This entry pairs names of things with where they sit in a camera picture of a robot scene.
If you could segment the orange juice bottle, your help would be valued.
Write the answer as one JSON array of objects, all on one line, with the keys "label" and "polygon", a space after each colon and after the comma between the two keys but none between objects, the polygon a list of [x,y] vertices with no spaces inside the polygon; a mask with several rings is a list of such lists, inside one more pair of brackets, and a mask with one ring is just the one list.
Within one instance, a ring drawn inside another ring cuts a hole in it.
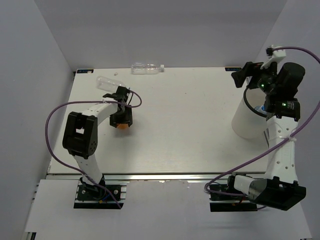
[{"label": "orange juice bottle", "polygon": [[125,129],[129,128],[129,125],[127,123],[119,123],[119,124],[117,124],[116,128],[119,130],[125,130]]}]

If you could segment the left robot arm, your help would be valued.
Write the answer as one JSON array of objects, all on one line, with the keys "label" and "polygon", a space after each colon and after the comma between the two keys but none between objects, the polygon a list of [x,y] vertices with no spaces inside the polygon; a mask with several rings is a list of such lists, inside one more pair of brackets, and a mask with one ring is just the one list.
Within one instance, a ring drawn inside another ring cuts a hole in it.
[{"label": "left robot arm", "polygon": [[109,119],[110,126],[118,129],[129,128],[133,124],[132,108],[127,106],[129,94],[128,88],[119,86],[115,93],[105,94],[106,100],[101,103],[82,112],[72,111],[67,117],[62,146],[84,172],[82,180],[90,185],[88,193],[96,200],[103,198],[106,193],[106,187],[100,184],[103,174],[95,157],[98,127],[106,119]]}]

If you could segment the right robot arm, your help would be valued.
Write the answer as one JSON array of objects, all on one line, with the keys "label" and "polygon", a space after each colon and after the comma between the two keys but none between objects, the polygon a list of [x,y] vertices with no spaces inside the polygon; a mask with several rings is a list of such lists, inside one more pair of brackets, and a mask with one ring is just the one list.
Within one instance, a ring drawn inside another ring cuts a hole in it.
[{"label": "right robot arm", "polygon": [[237,88],[247,77],[248,89],[265,94],[268,164],[262,179],[236,174],[225,188],[226,195],[236,200],[245,194],[254,204],[287,211],[306,197],[306,188],[298,184],[295,169],[295,139],[292,136],[301,117],[301,106],[295,97],[305,76],[305,68],[287,62],[280,70],[272,62],[263,68],[261,62],[247,62],[232,73]]}]

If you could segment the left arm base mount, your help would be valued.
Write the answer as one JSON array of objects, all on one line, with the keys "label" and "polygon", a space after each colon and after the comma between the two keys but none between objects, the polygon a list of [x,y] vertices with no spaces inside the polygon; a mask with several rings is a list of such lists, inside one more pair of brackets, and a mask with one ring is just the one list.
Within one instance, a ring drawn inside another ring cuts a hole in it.
[{"label": "left arm base mount", "polygon": [[78,186],[75,194],[74,209],[93,209],[93,210],[120,210],[126,199],[127,185],[126,184],[106,184],[104,180],[100,184],[106,187],[116,199],[114,201],[110,193],[96,186],[90,185],[83,181],[81,177],[78,181]]}]

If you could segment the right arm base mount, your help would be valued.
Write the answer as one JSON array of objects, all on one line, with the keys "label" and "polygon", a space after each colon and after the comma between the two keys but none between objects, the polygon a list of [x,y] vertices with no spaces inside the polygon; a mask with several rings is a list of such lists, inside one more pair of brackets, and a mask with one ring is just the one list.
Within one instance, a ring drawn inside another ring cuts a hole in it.
[{"label": "right arm base mount", "polygon": [[236,174],[228,176],[226,183],[214,181],[208,186],[209,207],[212,213],[256,212],[258,207],[247,196],[234,188]]}]

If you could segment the blue label bottle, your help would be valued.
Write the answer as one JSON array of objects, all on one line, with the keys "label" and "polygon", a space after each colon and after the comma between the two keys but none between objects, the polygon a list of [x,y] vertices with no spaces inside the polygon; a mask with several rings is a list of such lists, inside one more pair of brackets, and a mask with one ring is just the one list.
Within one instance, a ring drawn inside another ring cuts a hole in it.
[{"label": "blue label bottle", "polygon": [[265,111],[265,106],[261,105],[261,106],[256,106],[254,108],[257,112],[259,112],[260,114],[266,115],[267,112]]}]

